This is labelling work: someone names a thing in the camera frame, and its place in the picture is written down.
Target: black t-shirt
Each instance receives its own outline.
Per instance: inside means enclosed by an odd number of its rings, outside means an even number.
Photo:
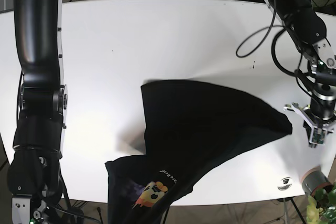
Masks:
[[[146,155],[106,163],[109,224],[160,223],[211,169],[292,132],[284,114],[235,89],[168,80],[141,90]]]

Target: black robotic arm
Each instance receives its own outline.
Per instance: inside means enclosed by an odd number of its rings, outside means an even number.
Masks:
[[[63,184],[59,159],[66,129],[67,87],[63,83],[62,0],[14,0],[16,46],[22,67],[20,113],[14,160],[7,175],[14,224],[50,222]]]
[[[269,7],[275,6],[273,0],[265,1]],[[14,0],[16,45],[23,73],[15,155],[7,176],[14,224],[30,220],[61,223],[53,207],[48,208],[59,202],[64,186],[59,165],[67,111],[61,6],[62,0]],[[309,142],[316,146],[324,142],[336,121],[336,64],[327,29],[309,0],[276,0],[275,11],[298,51],[310,62],[309,74],[316,80],[311,82],[296,71],[312,92],[312,102],[306,109],[297,104],[287,107],[304,118]],[[173,194],[167,194],[139,223],[152,223],[174,200]]]

